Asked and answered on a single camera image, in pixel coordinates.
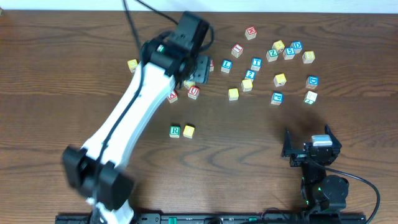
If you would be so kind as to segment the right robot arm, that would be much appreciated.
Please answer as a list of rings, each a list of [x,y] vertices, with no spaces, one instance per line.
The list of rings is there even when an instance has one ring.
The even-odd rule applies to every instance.
[[[343,223],[341,210],[346,208],[349,182],[326,173],[341,148],[328,126],[324,134],[313,135],[302,149],[294,149],[290,133],[285,131],[281,156],[289,158],[291,167],[302,170],[302,195],[307,201],[307,208],[300,213],[303,223]]]

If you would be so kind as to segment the green R block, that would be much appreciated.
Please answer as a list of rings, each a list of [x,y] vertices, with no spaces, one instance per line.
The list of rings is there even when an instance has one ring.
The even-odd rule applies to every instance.
[[[169,129],[169,136],[171,138],[179,138],[180,137],[180,126],[171,126]]]

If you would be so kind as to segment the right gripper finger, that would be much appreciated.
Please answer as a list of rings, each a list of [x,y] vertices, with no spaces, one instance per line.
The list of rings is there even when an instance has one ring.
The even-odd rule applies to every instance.
[[[281,156],[282,157],[290,157],[292,154],[293,146],[292,146],[292,141],[290,137],[289,130],[285,128],[285,134],[284,134],[284,142],[282,146],[282,152]]]
[[[339,140],[337,140],[337,138],[335,137],[335,135],[332,133],[329,125],[325,125],[325,134],[329,135],[331,141],[333,144],[339,144]]]

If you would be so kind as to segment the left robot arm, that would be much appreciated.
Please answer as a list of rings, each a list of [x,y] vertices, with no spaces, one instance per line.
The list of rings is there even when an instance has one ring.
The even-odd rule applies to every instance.
[[[131,223],[134,182],[123,170],[160,104],[185,80],[206,84],[210,58],[203,41],[212,26],[185,11],[175,30],[139,44],[139,64],[126,92],[104,124],[80,149],[62,154],[70,187],[92,205],[89,215],[58,215],[56,223]]]

